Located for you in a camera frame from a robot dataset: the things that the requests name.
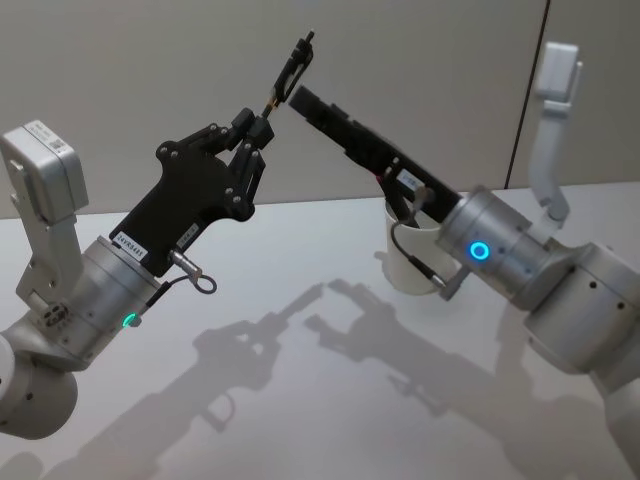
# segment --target white mug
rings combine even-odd
[[[396,217],[387,203],[387,258],[389,280],[396,290],[410,295],[426,295],[433,293],[437,287],[422,275],[416,267],[400,253],[391,240],[391,227],[396,222]],[[456,273],[456,264],[453,259],[436,245],[440,234],[440,225],[419,212],[416,221],[420,228],[400,225],[396,228],[396,239],[402,248],[414,255],[423,263],[431,267],[440,277],[450,279]]]

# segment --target table surface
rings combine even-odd
[[[566,189],[559,235],[640,266],[640,184]],[[499,196],[530,218],[527,190]],[[122,215],[78,219],[81,246]],[[71,420],[0,436],[2,480],[632,478],[602,402],[526,347],[524,315],[469,279],[450,303],[385,279],[381,199],[258,208],[189,254],[219,292],[181,284],[77,375]],[[29,258],[0,222],[5,328]]]

